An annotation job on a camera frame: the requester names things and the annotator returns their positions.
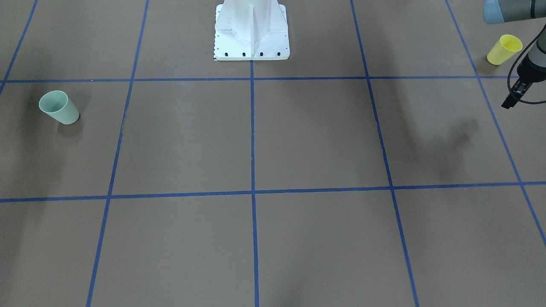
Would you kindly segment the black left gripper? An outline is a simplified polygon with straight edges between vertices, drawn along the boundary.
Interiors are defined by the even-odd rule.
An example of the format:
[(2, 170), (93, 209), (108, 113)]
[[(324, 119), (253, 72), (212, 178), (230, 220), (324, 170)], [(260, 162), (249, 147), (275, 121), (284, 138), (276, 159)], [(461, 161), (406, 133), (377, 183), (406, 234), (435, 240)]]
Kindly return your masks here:
[(546, 69), (534, 64), (528, 55), (524, 57), (519, 66), (517, 66), (517, 75), (519, 78), (513, 85), (508, 85), (508, 95), (501, 104), (505, 109), (511, 109), (517, 103), (524, 103), (524, 95), (536, 82), (543, 82), (546, 79)]

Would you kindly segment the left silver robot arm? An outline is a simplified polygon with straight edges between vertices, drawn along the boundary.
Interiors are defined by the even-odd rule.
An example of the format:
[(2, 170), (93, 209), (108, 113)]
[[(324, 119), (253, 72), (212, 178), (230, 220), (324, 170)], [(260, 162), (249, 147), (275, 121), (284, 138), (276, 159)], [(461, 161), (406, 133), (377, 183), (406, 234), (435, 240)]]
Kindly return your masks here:
[[(543, 0), (486, 0), (483, 7), (483, 20), (487, 24), (540, 19), (545, 15), (546, 4)], [(507, 79), (508, 95), (502, 107), (510, 109), (519, 102), (531, 105), (544, 104), (545, 101), (525, 101), (523, 97), (531, 85), (546, 79), (545, 29), (534, 37), (515, 62), (519, 62), (518, 79), (513, 85)]]

